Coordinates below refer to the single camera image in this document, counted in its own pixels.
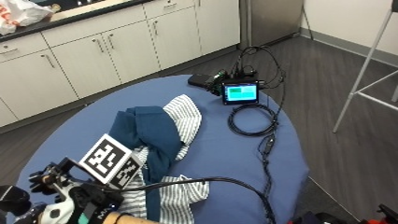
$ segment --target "black cable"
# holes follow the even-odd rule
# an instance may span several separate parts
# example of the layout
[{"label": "black cable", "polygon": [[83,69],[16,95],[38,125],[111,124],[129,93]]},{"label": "black cable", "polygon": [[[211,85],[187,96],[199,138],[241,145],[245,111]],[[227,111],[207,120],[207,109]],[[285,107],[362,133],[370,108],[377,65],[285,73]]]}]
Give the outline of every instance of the black cable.
[{"label": "black cable", "polygon": [[245,182],[243,182],[237,179],[229,178],[229,177],[212,176],[212,177],[204,177],[204,178],[197,178],[197,179],[181,180],[181,181],[176,181],[176,182],[161,182],[159,184],[147,185],[147,186],[137,187],[133,189],[112,189],[108,186],[99,185],[92,182],[87,182],[75,177],[71,177],[70,179],[75,182],[95,186],[96,188],[103,189],[105,192],[120,192],[120,193],[128,192],[128,191],[159,189],[159,188],[164,188],[167,186],[177,185],[177,184],[189,184],[189,183],[199,183],[199,182],[205,183],[205,182],[212,182],[212,181],[229,182],[229,183],[243,186],[244,188],[252,190],[256,193],[256,195],[260,197],[261,202],[264,204],[264,208],[267,210],[267,218],[269,219],[269,223],[276,224],[275,212],[273,212],[272,205],[269,203],[269,199],[268,199],[267,195],[261,191],[259,191],[252,185],[247,184]]},{"label": "black cable", "polygon": [[[237,112],[244,110],[244,109],[249,109],[249,108],[263,109],[272,116],[272,124],[264,130],[261,130],[260,132],[255,132],[255,133],[248,133],[248,132],[243,131],[235,123],[235,118],[236,118]],[[231,130],[235,133],[243,134],[245,136],[252,136],[252,137],[263,136],[263,135],[265,135],[267,133],[272,132],[276,129],[276,126],[277,126],[277,113],[267,105],[263,105],[263,104],[243,105],[239,108],[233,109],[233,112],[232,112],[232,114],[228,118],[228,125],[229,125]]]},{"label": "black cable", "polygon": [[[277,125],[278,125],[278,122],[277,122],[278,114],[281,112],[281,109],[282,109],[282,106],[284,106],[284,103],[285,103],[285,95],[286,95],[285,78],[286,78],[286,72],[281,69],[281,66],[280,66],[280,64],[276,60],[276,57],[275,57],[273,53],[269,51],[268,48],[265,48],[265,47],[249,47],[240,53],[237,62],[236,62],[235,66],[233,66],[233,69],[232,69],[233,74],[244,74],[244,68],[248,65],[247,66],[243,65],[243,62],[241,62],[243,57],[247,54],[249,54],[251,52],[253,52],[253,50],[256,52],[259,50],[265,50],[269,53],[269,55],[272,56],[273,60],[275,60],[275,65],[276,65],[275,77],[272,78],[272,80],[269,80],[269,81],[265,80],[264,81],[264,86],[265,86],[265,89],[275,89],[282,84],[284,92],[282,92],[282,98],[281,98],[280,106],[278,106],[277,111],[275,112],[271,109],[269,105],[263,105],[263,104],[241,105],[239,108],[233,109],[233,112],[232,112],[232,114],[228,118],[228,124],[229,124],[231,130],[235,133],[243,134],[245,136],[253,136],[253,137],[265,135],[265,137],[263,138],[263,140],[259,144],[257,150],[259,150],[260,154],[263,155],[263,158],[261,158],[263,168],[264,168],[264,173],[265,173],[265,176],[267,176],[267,186],[265,186],[264,192],[263,192],[264,193],[264,198],[267,199],[267,203],[264,203],[264,207],[265,207],[265,210],[267,210],[267,215],[268,215],[268,218],[269,218],[269,222],[275,223],[275,211],[273,211],[273,207],[272,207],[272,205],[268,201],[271,191],[272,191],[272,187],[273,187],[273,178],[272,178],[272,173],[269,171],[269,155],[271,155],[272,149],[275,147],[275,140],[276,140],[275,139],[275,133],[276,133]],[[280,79],[278,79],[277,83],[275,85],[271,85],[271,83],[275,82],[275,80],[277,79],[278,76],[280,76]],[[263,109],[267,112],[267,114],[271,115],[271,121],[272,121],[271,125],[264,130],[261,130],[259,132],[253,132],[253,133],[243,131],[235,123],[235,117],[236,117],[237,112],[244,110],[244,109],[249,109],[249,108]],[[265,144],[264,151],[261,152],[260,148],[264,145],[265,140],[268,140],[268,141],[267,141],[267,144]]]}]

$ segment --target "blue tablecloth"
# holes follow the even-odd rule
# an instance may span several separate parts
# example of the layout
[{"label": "blue tablecloth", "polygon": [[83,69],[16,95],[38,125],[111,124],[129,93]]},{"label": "blue tablecloth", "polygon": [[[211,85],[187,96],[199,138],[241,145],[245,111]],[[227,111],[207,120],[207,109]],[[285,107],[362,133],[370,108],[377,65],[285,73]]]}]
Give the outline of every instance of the blue tablecloth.
[{"label": "blue tablecloth", "polygon": [[[26,166],[18,186],[28,190],[28,175],[43,170],[54,161],[68,156],[79,161],[104,133],[108,133],[117,112],[139,105],[165,106],[175,97],[191,97],[203,115],[196,140],[188,155],[176,163],[169,175],[191,178],[227,176],[236,178],[259,190],[264,190],[267,179],[257,152],[261,137],[236,135],[228,127],[228,116],[233,105],[223,105],[220,97],[204,89],[189,86],[191,76],[161,77],[124,88],[109,94],[83,109],[58,129],[40,146]],[[268,97],[260,94],[260,102]],[[271,108],[277,104],[271,99]],[[243,110],[237,114],[237,126],[245,131],[260,131],[269,125],[264,114]],[[294,214],[297,196],[309,168],[304,160],[294,126],[284,112],[280,114],[276,144],[271,155],[271,172],[275,180],[271,203],[276,222],[285,224]],[[31,194],[34,202],[54,202],[54,195]],[[265,223],[264,207],[257,195],[247,188],[231,183],[211,183],[211,194],[205,201],[192,204],[197,224]]]}]

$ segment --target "small monitor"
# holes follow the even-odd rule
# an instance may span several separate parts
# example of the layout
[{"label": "small monitor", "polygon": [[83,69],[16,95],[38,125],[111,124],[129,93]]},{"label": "small monitor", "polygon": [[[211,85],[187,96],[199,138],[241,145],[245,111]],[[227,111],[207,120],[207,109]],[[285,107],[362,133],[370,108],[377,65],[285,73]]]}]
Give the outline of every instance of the small monitor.
[{"label": "small monitor", "polygon": [[259,83],[223,83],[223,102],[225,105],[259,103]]}]

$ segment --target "plastic bag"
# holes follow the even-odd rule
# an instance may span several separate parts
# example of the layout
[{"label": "plastic bag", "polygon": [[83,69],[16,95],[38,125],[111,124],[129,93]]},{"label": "plastic bag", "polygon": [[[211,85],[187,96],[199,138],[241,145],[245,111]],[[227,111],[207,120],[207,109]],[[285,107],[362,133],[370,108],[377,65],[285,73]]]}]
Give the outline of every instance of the plastic bag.
[{"label": "plastic bag", "polygon": [[52,10],[30,0],[0,0],[0,35],[14,33],[18,26],[40,21]]}]

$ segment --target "countertop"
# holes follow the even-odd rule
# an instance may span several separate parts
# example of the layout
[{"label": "countertop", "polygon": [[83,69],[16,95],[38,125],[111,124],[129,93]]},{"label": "countertop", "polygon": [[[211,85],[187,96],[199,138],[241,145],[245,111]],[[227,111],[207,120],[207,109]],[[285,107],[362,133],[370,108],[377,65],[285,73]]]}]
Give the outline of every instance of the countertop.
[{"label": "countertop", "polygon": [[[105,0],[103,2],[91,4],[88,6],[76,7],[72,10],[62,11],[62,12],[56,13],[51,18],[44,18],[42,21],[39,21],[38,23],[35,23],[27,27],[18,27],[15,33],[7,34],[7,35],[0,35],[0,43],[7,40],[12,40],[18,37],[22,37],[24,35],[35,34],[47,29],[74,23],[76,21],[85,20],[88,18],[100,16],[108,12],[117,11],[127,7],[133,7],[139,4],[143,4],[143,3],[151,2],[151,1],[152,0]],[[63,18],[63,15],[66,15],[67,13],[72,13],[76,15],[67,16],[66,18]]]}]

